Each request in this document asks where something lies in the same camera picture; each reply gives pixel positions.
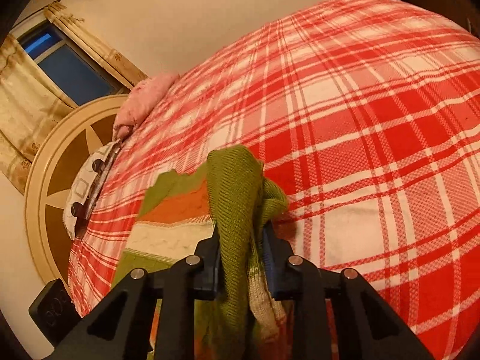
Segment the green striped knit sweater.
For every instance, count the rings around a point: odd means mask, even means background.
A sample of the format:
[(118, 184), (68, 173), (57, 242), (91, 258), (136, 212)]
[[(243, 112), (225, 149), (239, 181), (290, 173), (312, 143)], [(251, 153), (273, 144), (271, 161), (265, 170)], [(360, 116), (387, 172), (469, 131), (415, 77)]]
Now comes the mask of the green striped knit sweater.
[(263, 227), (287, 206), (250, 150), (214, 150), (196, 172), (165, 172), (145, 192), (114, 279), (169, 268), (217, 233), (224, 275), (216, 298), (195, 304), (196, 358), (288, 359), (291, 304), (272, 298), (261, 258)]

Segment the black device at left edge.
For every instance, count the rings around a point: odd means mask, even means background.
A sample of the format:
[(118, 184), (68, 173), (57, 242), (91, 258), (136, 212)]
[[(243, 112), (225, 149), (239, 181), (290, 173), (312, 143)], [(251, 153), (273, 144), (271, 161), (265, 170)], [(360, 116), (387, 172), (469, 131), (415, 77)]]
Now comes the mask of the black device at left edge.
[(61, 279), (45, 285), (28, 308), (28, 313), (54, 348), (81, 320)]

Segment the white grey patterned pillow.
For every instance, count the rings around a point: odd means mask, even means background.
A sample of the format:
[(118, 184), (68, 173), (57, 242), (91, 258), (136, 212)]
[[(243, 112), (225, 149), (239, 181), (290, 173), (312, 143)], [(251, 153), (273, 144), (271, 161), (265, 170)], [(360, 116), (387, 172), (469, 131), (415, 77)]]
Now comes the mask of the white grey patterned pillow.
[(93, 152), (76, 174), (63, 213), (64, 228), (72, 241), (82, 237), (120, 150), (120, 140), (107, 143)]

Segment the beige round headboard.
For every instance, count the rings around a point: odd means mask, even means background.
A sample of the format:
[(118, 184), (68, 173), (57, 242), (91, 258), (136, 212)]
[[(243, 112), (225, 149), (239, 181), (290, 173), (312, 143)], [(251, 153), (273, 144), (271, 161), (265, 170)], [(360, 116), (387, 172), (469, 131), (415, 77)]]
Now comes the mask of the beige round headboard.
[(73, 180), (95, 150), (112, 139), (125, 94), (100, 97), (62, 119), (41, 144), (25, 189), (24, 218), (32, 260), (43, 283), (68, 281), (72, 241), (63, 210)]

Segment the red white plaid bedspread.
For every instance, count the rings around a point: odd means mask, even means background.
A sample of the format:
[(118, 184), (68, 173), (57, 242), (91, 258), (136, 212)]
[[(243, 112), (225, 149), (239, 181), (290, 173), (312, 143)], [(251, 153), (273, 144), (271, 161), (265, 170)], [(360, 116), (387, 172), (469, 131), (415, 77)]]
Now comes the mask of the red white plaid bedspread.
[(277, 225), (319, 267), (354, 267), (437, 359), (479, 324), (479, 39), (398, 0), (329, 0), (182, 76), (126, 142), (68, 284), (108, 293), (145, 191), (242, 144), (289, 198)]

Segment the pink pillow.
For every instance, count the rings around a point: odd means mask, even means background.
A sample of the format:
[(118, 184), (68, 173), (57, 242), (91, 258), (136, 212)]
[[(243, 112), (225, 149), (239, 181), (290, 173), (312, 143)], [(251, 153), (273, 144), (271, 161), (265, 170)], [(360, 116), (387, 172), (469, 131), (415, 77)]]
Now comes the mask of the pink pillow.
[(123, 141), (134, 133), (179, 78), (177, 73), (161, 73), (136, 84), (116, 114), (112, 140)]

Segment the beige patterned curtain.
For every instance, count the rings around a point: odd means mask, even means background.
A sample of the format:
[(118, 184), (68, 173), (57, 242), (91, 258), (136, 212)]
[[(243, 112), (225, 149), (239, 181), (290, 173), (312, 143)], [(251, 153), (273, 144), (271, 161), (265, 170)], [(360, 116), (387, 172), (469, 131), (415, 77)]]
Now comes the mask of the beige patterned curtain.
[[(43, 15), (126, 88), (146, 78), (62, 3), (49, 4)], [(1, 44), (1, 172), (21, 194), (41, 144), (74, 108), (72, 97), (38, 67), (13, 35), (7, 35)]]

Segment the dark blue window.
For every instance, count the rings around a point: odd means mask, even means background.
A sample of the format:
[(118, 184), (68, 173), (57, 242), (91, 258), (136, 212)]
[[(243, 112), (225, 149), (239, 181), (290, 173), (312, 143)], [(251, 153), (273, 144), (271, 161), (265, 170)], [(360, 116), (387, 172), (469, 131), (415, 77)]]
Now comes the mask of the dark blue window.
[(78, 106), (100, 97), (127, 92), (116, 78), (49, 22), (29, 30), (19, 38), (19, 43)]

